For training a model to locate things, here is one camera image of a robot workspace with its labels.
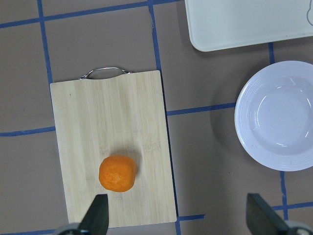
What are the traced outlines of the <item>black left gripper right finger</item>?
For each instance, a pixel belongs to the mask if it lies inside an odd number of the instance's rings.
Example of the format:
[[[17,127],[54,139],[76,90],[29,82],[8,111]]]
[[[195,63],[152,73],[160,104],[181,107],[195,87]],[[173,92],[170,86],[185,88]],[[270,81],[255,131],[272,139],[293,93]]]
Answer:
[[[258,193],[246,197],[246,225],[252,235],[286,235],[289,226]]]

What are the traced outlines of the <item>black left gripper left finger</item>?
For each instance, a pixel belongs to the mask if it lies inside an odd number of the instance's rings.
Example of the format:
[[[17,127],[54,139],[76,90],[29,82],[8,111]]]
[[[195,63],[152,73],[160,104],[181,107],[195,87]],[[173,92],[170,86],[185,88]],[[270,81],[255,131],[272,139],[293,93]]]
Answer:
[[[106,235],[108,227],[108,196],[106,194],[98,194],[79,224],[79,232],[83,235]]]

